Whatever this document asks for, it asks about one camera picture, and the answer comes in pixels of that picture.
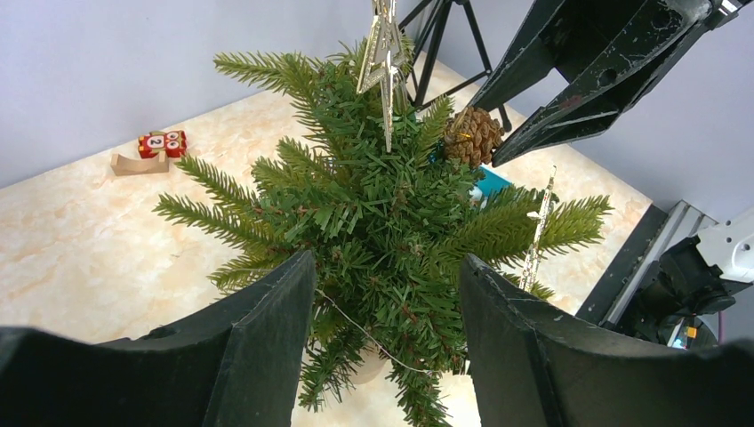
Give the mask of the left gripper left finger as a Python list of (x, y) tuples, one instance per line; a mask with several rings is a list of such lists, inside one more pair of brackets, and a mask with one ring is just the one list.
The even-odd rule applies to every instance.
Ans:
[(1, 330), (4, 426), (287, 426), (316, 284), (305, 251), (139, 339)]

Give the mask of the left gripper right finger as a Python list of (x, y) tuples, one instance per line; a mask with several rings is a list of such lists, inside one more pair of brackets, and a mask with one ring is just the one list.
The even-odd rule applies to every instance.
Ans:
[(473, 254), (462, 321), (484, 426), (750, 426), (753, 343), (679, 350), (576, 318)]

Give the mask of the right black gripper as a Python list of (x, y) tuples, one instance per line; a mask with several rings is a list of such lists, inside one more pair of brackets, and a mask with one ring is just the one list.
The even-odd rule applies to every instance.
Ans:
[[(509, 135), (493, 165), (604, 133), (702, 35), (730, 20), (728, 1), (534, 1), (469, 103), (500, 108), (553, 68), (567, 85)], [(541, 39), (547, 26), (548, 47)]]

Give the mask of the gold glitter word ornament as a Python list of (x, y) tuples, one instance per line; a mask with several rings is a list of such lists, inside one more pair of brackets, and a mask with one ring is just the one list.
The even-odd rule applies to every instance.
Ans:
[(542, 193), (542, 200), (539, 210), (537, 212), (530, 212), (527, 214), (527, 217), (529, 219), (536, 222), (536, 226), (533, 234), (533, 241), (529, 246), (525, 256), (525, 264), (519, 285), (519, 287), (525, 291), (530, 291), (536, 280), (537, 271), (541, 262), (541, 237), (546, 228), (549, 215), (553, 211), (554, 205), (557, 203), (553, 199), (553, 189), (556, 174), (557, 167), (553, 165), (550, 171), (548, 184)]

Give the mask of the pine cone ornament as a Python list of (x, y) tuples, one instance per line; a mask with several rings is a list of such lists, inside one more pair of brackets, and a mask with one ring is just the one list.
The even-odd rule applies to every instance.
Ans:
[(445, 125), (443, 154), (470, 168), (490, 165), (493, 152), (503, 143), (505, 130), (497, 118), (478, 107), (466, 107)]

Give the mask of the teal plastic tray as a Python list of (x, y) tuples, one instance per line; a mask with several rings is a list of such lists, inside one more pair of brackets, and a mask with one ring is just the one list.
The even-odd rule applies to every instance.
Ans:
[(477, 180), (474, 183), (473, 189), (469, 192), (471, 199), (474, 201), (489, 198), (511, 185), (510, 181), (485, 165), (481, 165), (478, 171)]

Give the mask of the silver gold star topper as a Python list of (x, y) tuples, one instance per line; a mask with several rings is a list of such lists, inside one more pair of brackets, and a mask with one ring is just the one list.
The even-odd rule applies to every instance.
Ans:
[(396, 22), (396, 0), (372, 1), (373, 20), (366, 38), (365, 54), (357, 80), (357, 93), (363, 94), (380, 85), (384, 138), (388, 153), (392, 150), (395, 84), (400, 67), (406, 61), (402, 34)]

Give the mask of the small green christmas tree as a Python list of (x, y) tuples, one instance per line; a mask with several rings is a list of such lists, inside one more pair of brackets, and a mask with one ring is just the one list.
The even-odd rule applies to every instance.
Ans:
[[(324, 395), (353, 385), (362, 352), (392, 365), (397, 403), (412, 426), (445, 426), (440, 378), (467, 370), (458, 275), (474, 254), (495, 266), (524, 262), (543, 189), (510, 185), (481, 201), (469, 192), (479, 175), (443, 154), (442, 97), (422, 116), (403, 103), (393, 112), (386, 150), (381, 91), (357, 93), (365, 43), (326, 59), (299, 52), (220, 52), (215, 68), (250, 85), (288, 95), (303, 141), (283, 137), (275, 158), (259, 157), (248, 189), (210, 163), (183, 157), (179, 168), (208, 203), (162, 195), (158, 215), (196, 227), (237, 250), (211, 276), (231, 294), (299, 251), (315, 259), (317, 290), (301, 406), (317, 411)], [(564, 254), (601, 239), (606, 196), (557, 202), (540, 248)]]

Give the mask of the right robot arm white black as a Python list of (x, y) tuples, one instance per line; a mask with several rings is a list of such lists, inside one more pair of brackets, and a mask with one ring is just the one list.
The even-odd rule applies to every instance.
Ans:
[[(565, 88), (493, 152), (529, 152), (606, 132), (740, 1), (536, 1), (472, 105), (496, 109), (556, 70)], [(753, 214), (702, 228), (646, 263), (600, 325), (676, 347), (682, 327), (731, 307), (753, 282)]]

